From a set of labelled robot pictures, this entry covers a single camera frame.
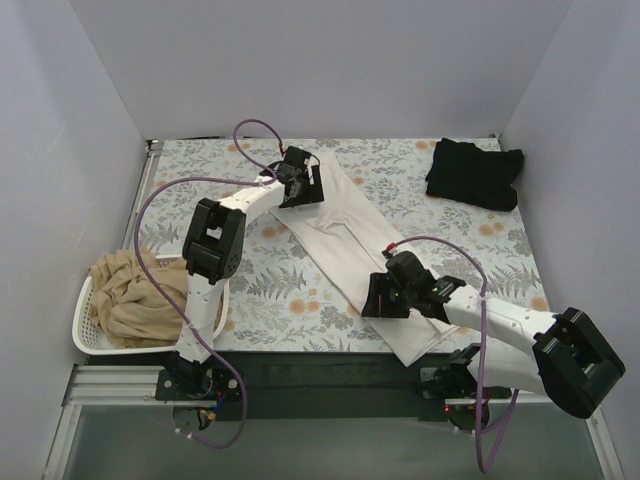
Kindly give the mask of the white t shirt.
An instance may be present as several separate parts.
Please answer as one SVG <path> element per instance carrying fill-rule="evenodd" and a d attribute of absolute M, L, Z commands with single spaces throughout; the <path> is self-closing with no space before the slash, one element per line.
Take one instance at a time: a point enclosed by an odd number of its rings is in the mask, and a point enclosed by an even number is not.
<path fill-rule="evenodd" d="M 293 233 L 325 276 L 357 311 L 364 309 L 370 275 L 381 272 L 382 250 L 401 234 L 356 187 L 332 151 L 318 155 L 324 201 L 271 213 Z M 407 318 L 367 321 L 410 366 L 454 331 L 416 312 Z"/>

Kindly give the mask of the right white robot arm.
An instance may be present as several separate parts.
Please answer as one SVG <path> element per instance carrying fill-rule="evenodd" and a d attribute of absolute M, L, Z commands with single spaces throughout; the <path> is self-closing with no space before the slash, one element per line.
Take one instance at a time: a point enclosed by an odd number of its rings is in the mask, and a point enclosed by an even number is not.
<path fill-rule="evenodd" d="M 446 365 L 423 381 L 444 398 L 475 397 L 496 388 L 546 395 L 566 413 L 587 419 L 625 373 L 625 365 L 591 318 L 528 310 L 491 299 L 465 281 L 435 278 L 415 254 L 390 254 L 369 277 L 362 313 L 406 319 L 413 313 L 485 333 L 487 343 L 453 351 Z"/>

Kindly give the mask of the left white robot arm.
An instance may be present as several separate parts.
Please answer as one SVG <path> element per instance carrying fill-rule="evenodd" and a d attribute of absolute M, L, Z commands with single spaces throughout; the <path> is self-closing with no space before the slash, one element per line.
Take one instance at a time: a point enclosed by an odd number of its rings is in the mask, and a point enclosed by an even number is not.
<path fill-rule="evenodd" d="M 289 147 L 282 160 L 263 171 L 252 185 L 220 200 L 196 205 L 182 255 L 186 261 L 187 321 L 175 345 L 177 358 L 167 369 L 193 400 L 205 398 L 213 377 L 205 364 L 211 357 L 214 325 L 229 279 L 240 266 L 246 227 L 273 208 L 293 208 L 324 201 L 317 156 Z"/>

